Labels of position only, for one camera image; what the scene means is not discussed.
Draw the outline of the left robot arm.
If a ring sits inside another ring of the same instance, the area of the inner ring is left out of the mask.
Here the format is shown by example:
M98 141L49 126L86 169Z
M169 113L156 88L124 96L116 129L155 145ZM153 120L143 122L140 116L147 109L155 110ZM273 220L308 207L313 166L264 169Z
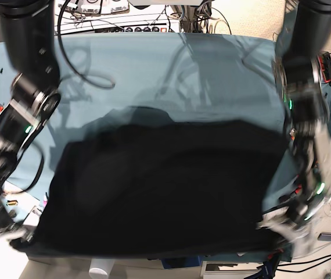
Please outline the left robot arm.
M265 214L260 227L280 234L302 256L314 246L314 225L331 201L329 108L318 56L331 34L331 1L287 1L272 70L290 116L292 151L301 191L284 209Z

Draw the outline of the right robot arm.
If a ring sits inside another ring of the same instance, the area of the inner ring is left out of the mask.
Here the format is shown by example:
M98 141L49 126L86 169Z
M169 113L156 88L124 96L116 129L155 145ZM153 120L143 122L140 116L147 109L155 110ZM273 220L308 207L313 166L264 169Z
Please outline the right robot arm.
M0 238L28 241L30 227L15 222L2 203L3 185L57 108L60 70L54 46L54 1L0 1L0 25L17 74L0 112Z

